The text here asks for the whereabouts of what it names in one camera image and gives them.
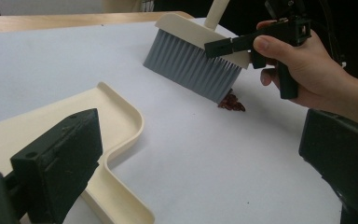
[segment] white tabletop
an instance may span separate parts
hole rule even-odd
[[[252,68],[233,86],[247,111],[218,108],[143,67],[156,32],[143,22],[0,34],[0,120],[103,81],[145,118],[110,165],[156,223],[338,224],[340,201],[298,155],[307,109]],[[65,220],[99,222],[81,199]]]

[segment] hand broom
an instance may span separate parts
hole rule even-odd
[[[205,55],[205,43],[225,39],[214,30],[228,2],[214,0],[203,26],[174,13],[163,15],[144,66],[219,104],[250,61],[247,51],[212,59]]]

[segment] human hand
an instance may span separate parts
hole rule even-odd
[[[257,24],[257,29],[270,23],[262,21]],[[336,110],[333,107],[351,76],[330,58],[316,33],[311,31],[311,37],[299,47],[261,35],[255,39],[254,48],[268,58],[268,64],[276,65],[276,61],[280,61],[288,66],[291,76],[298,83],[298,97],[291,101],[309,108]],[[264,69],[260,79],[265,86],[274,82],[280,87],[275,68]]]

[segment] brown debris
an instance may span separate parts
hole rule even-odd
[[[219,108],[224,108],[227,110],[234,111],[246,111],[245,106],[238,102],[238,98],[236,95],[232,94],[232,90],[228,92],[226,97],[220,102],[218,105]]]

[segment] brush handle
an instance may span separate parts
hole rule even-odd
[[[226,10],[229,0],[214,0],[211,8],[209,9],[208,15],[206,17],[204,26],[215,30],[217,24],[220,22],[220,19],[223,16],[223,13]]]

